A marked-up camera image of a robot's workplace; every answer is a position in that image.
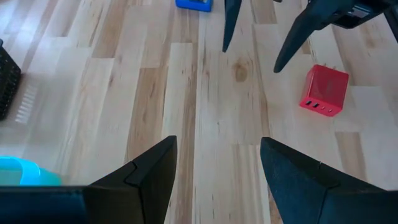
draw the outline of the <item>wood grain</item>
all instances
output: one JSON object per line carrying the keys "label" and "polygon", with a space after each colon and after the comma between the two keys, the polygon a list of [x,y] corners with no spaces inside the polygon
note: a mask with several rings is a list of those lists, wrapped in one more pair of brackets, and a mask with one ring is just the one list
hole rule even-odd
{"label": "wood grain", "polygon": [[[170,224],[282,223],[263,136],[398,189],[396,40],[383,16],[328,26],[275,74],[306,4],[243,1],[223,53],[223,0],[211,13],[171,0],[0,1],[0,38],[24,71],[0,123],[0,155],[32,160],[65,185],[89,184],[176,135]],[[350,74],[334,118],[299,107],[315,63]]]}

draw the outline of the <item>black basket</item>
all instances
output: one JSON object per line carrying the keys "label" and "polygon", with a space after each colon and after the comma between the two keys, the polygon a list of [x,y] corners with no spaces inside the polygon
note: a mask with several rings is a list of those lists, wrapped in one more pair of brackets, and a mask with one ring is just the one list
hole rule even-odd
{"label": "black basket", "polygon": [[0,39],[0,120],[7,117],[21,80],[21,69],[4,50],[2,43]]}

